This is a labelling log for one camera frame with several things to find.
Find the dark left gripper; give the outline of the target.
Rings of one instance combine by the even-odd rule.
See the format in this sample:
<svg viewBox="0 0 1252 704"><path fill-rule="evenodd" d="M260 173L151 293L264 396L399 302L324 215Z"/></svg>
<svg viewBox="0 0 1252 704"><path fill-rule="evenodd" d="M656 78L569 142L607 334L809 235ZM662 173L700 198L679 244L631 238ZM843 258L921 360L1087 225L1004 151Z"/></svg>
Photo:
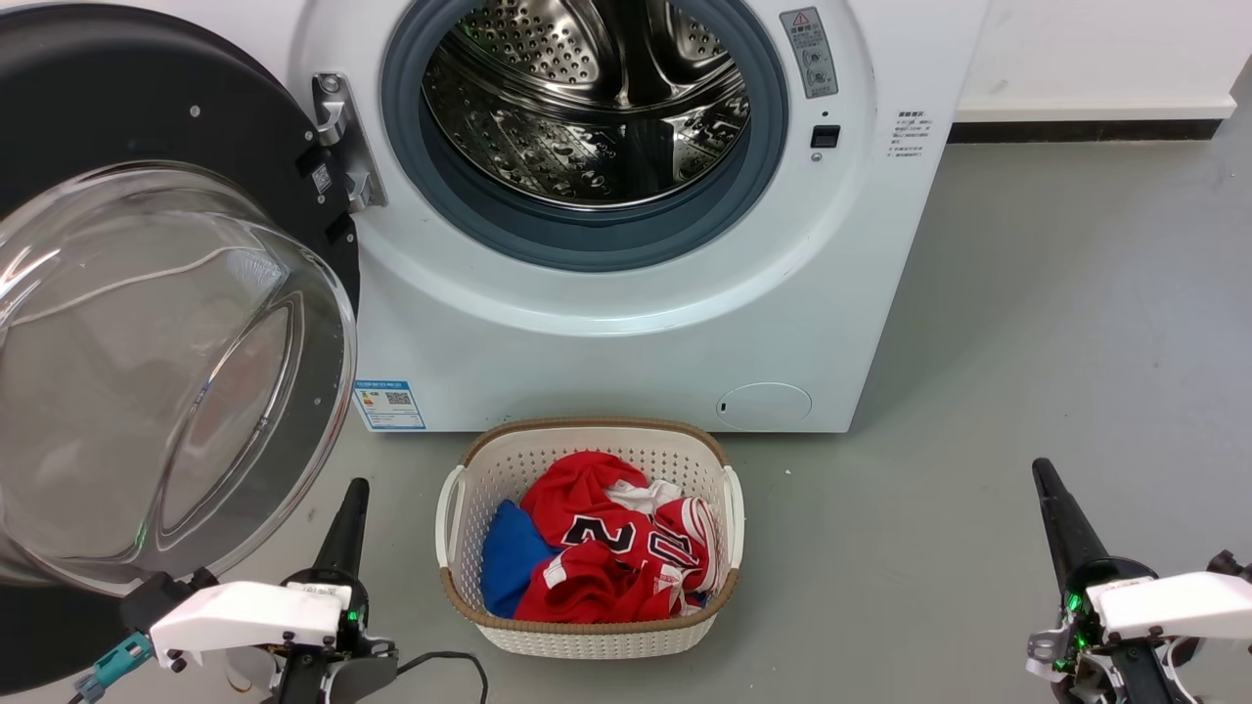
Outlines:
<svg viewBox="0 0 1252 704"><path fill-rule="evenodd" d="M282 588L336 598L333 633L284 628L279 638L279 704L357 704L398 676L398 646L371 634L371 593L357 577L371 481L353 479L312 569L290 574Z"/></svg>

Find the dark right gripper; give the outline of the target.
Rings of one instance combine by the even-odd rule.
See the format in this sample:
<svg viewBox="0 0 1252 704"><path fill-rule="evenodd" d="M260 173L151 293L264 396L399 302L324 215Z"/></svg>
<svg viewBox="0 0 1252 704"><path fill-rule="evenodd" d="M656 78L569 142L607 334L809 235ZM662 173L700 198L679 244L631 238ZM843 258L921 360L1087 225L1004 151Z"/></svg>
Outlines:
<svg viewBox="0 0 1252 704"><path fill-rule="evenodd" d="M1136 588L1156 579L1131 557L1109 557L1050 458L1032 462L1052 571L1060 591L1058 624L1027 640L1027 670L1050 681L1058 704L1206 704L1186 690L1179 659L1198 638L1146 638L1106 633L1090 588Z"/></svg>

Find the round black glass washer door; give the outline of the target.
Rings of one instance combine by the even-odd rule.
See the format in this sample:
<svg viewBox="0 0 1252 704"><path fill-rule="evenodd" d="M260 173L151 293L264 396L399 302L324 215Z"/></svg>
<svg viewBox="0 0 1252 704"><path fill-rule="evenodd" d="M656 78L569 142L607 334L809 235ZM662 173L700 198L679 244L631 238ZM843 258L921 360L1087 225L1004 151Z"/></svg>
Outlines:
<svg viewBox="0 0 1252 704"><path fill-rule="evenodd" d="M197 8L0 3L0 698L262 547L351 406L344 170L274 25Z"/></svg>

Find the white front-load washing machine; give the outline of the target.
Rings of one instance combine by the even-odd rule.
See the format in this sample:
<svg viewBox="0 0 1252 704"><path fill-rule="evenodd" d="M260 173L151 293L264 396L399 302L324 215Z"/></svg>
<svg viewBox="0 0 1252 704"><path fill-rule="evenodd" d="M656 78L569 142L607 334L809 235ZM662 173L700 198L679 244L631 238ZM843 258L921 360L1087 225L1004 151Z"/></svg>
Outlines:
<svg viewBox="0 0 1252 704"><path fill-rule="evenodd" d="M640 269L567 272L470 241L424 203L381 124L381 59L413 0L197 0L272 23L259 49L304 106L348 76L388 205L356 213L354 380L407 380L424 432L639 416L712 432L729 391L811 396L799 433L850 427L990 0L747 0L777 45L788 137L765 195L707 246ZM780 13L818 6L839 93L809 100ZM811 149L815 125L836 149Z"/></svg>

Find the metal door hinge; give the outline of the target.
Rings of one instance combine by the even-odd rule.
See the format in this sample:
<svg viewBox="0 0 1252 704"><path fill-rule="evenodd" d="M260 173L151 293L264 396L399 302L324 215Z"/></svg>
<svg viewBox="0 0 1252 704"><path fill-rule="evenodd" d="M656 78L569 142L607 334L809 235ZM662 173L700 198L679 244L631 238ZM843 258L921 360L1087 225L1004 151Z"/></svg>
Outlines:
<svg viewBox="0 0 1252 704"><path fill-rule="evenodd" d="M316 71L310 90L319 142L322 147L331 148L344 170L349 212L388 205L379 167L348 76L341 71Z"/></svg>

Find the blue energy label sticker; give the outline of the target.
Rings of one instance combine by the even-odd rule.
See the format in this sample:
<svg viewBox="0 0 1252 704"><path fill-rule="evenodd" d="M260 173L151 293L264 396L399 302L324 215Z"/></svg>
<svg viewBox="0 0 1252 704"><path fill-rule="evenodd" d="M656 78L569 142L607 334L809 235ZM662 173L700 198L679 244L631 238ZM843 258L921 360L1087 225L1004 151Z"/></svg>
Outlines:
<svg viewBox="0 0 1252 704"><path fill-rule="evenodd" d="M353 396L371 432L409 433L426 428L424 415L407 380L354 380Z"/></svg>

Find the blue garment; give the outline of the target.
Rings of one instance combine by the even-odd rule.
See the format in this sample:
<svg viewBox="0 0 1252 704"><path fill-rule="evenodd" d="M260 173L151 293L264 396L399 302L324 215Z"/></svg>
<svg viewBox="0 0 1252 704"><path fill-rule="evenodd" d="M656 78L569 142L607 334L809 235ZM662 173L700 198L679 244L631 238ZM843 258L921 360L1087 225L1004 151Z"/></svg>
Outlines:
<svg viewBox="0 0 1252 704"><path fill-rule="evenodd" d="M513 619L533 571L558 555L515 501L498 504L481 549L480 588L487 613Z"/></svg>

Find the red numbered jersey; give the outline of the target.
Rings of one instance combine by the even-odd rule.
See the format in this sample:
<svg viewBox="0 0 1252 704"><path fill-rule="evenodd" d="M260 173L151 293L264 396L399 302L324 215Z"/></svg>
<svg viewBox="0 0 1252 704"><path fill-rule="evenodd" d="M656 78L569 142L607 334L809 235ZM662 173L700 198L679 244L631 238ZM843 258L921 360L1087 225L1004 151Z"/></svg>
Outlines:
<svg viewBox="0 0 1252 704"><path fill-rule="evenodd" d="M520 500L558 555L537 566L515 619L621 624L699 613L722 582L717 522L706 500L689 496L654 515L623 509L603 489L645 487L637 467L607 452L558 458Z"/></svg>

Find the cream perforated laundry basket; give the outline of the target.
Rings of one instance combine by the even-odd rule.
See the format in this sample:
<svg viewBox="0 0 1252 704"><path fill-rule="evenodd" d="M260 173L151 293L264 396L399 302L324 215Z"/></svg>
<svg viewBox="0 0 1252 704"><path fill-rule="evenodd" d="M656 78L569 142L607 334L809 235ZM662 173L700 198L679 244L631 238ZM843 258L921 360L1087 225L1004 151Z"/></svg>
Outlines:
<svg viewBox="0 0 1252 704"><path fill-rule="evenodd" d="M502 619L481 595L481 549L502 501L520 500L558 458L616 455L649 480L707 501L717 522L722 582L690 616L621 624ZM657 418L533 418L488 428L444 481L434 514L434 557L451 605L493 645L540 658L623 660L686 651L712 628L737 588L745 500L722 445L689 423Z"/></svg>

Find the white cloth piece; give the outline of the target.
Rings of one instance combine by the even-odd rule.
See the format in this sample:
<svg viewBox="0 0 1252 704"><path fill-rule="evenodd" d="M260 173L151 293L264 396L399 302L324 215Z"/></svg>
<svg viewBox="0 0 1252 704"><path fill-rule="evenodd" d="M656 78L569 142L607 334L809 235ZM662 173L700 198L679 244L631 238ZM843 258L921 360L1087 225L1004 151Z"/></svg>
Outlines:
<svg viewBox="0 0 1252 704"><path fill-rule="evenodd" d="M613 504L644 515L654 515L662 506L684 499L684 490L665 480L656 480L645 487L618 480L603 489L603 494Z"/></svg>

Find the round filter cover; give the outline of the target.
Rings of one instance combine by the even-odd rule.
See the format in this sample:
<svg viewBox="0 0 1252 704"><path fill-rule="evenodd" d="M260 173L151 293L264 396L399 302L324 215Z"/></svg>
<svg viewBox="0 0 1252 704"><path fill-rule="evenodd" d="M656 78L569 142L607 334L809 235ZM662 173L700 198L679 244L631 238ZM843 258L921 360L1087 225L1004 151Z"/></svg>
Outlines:
<svg viewBox="0 0 1252 704"><path fill-rule="evenodd" d="M726 392L715 407L717 418L742 432L794 432L813 410L811 396L781 382L757 382Z"/></svg>

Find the white and black baseboard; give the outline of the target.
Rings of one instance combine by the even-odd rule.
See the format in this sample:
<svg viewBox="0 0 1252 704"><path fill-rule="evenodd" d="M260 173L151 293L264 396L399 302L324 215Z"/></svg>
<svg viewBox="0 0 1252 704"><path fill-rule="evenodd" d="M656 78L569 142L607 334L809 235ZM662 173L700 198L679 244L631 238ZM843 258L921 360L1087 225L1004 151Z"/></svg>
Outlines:
<svg viewBox="0 0 1252 704"><path fill-rule="evenodd" d="M952 147L1112 144L1212 140L1237 101L1229 94L1179 100L1057 103L964 101L949 133Z"/></svg>

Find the steel perforated washer drum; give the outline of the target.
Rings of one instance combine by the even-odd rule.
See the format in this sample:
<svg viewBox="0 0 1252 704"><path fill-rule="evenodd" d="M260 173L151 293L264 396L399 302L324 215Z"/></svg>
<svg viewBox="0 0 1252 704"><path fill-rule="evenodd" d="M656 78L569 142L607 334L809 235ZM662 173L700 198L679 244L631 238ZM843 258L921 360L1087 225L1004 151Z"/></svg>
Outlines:
<svg viewBox="0 0 1252 704"><path fill-rule="evenodd" d="M434 49L422 94L464 162L577 212L676 195L750 120L732 54L669 0L485 0Z"/></svg>

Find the grey warning sticker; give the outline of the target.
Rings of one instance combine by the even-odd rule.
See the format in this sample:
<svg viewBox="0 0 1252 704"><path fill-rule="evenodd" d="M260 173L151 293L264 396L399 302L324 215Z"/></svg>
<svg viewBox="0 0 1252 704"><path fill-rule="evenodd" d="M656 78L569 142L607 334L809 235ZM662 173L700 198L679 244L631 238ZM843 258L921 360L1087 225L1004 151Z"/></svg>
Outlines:
<svg viewBox="0 0 1252 704"><path fill-rule="evenodd" d="M805 96L813 100L836 95L839 93L836 68L818 6L780 13L779 19L798 61Z"/></svg>

